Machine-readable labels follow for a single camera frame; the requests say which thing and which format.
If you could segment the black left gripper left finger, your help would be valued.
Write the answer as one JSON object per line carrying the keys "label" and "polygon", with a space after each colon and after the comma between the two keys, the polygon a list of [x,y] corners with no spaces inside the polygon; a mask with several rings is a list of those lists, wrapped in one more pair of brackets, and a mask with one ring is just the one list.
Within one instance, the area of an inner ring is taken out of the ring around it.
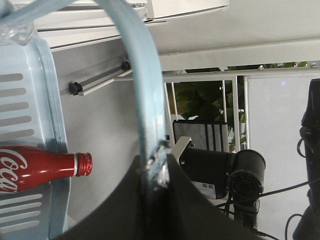
{"label": "black left gripper left finger", "polygon": [[144,198],[140,156],[103,203],[58,240],[144,240]]}

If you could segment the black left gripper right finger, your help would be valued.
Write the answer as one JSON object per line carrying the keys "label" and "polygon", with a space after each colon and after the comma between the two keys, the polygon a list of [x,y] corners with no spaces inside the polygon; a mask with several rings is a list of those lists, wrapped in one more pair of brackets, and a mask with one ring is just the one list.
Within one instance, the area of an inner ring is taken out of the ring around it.
{"label": "black left gripper right finger", "polygon": [[177,160],[167,155],[165,192],[167,240],[260,240],[261,237],[223,215],[191,183]]}

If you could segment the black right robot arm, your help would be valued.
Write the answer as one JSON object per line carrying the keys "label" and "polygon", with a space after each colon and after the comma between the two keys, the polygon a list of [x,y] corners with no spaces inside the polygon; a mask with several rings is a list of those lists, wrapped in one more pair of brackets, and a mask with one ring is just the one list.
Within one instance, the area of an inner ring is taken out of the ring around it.
{"label": "black right robot arm", "polygon": [[195,187],[208,199],[228,196],[235,219],[257,229],[259,195],[264,191],[266,162],[251,149],[237,153],[189,148],[179,163]]}

